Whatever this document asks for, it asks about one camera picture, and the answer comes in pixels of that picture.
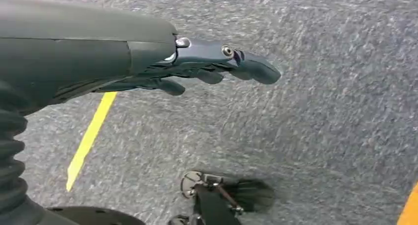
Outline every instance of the orange object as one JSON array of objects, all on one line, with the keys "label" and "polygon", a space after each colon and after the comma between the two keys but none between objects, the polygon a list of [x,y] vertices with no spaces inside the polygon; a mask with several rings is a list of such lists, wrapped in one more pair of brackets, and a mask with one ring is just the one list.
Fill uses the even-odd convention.
[{"label": "orange object", "polygon": [[397,225],[418,225],[418,183],[412,189]]}]

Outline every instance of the prosthetic hand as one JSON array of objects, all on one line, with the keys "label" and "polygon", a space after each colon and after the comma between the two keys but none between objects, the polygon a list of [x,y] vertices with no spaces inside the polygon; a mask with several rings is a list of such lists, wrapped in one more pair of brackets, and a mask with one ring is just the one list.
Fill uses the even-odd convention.
[{"label": "prosthetic hand", "polygon": [[0,0],[0,224],[74,225],[26,196],[13,159],[24,116],[90,92],[135,88],[180,95],[167,79],[222,81],[223,72],[263,84],[280,73],[265,59],[221,42],[178,37],[170,23],[130,12],[44,0]]}]

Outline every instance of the yellow line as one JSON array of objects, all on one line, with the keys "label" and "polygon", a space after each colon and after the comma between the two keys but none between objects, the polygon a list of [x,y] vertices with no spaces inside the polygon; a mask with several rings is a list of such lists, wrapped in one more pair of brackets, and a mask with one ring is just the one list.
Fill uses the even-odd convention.
[{"label": "yellow line", "polygon": [[117,92],[109,92],[103,95],[102,101],[100,102],[96,113],[93,116],[93,120],[90,122],[90,125],[87,128],[83,139],[81,140],[80,146],[78,146],[77,152],[75,153],[74,158],[72,159],[67,169],[67,191],[71,190],[72,185],[78,176],[78,173],[83,167],[84,159],[89,153],[94,140],[100,131],[100,128],[106,118],[107,112],[109,111],[113,101],[116,98],[116,94]]},{"label": "yellow line", "polygon": [[418,225],[418,183],[412,189],[397,225]]}]

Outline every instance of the small black wheel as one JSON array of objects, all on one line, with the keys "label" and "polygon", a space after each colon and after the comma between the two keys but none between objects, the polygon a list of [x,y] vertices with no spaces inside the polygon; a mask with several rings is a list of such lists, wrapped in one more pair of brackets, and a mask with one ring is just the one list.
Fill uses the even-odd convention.
[{"label": "small black wheel", "polygon": [[189,217],[185,215],[177,215],[174,216],[167,225],[188,225],[189,224]]},{"label": "small black wheel", "polygon": [[204,184],[202,180],[203,173],[199,171],[189,171],[187,172],[180,182],[180,190],[183,196],[187,199],[193,198],[193,195],[190,191],[197,184]]}]

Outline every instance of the robotic hand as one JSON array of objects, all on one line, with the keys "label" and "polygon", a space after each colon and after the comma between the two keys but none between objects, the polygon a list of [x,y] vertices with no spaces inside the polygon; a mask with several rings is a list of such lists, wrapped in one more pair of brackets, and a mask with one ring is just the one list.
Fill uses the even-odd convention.
[{"label": "robotic hand", "polygon": [[221,42],[178,37],[170,23],[45,0],[0,0],[0,224],[75,225],[32,202],[13,159],[24,116],[91,92],[135,88],[180,95],[171,76],[215,84],[222,72],[263,84],[280,73]]}]

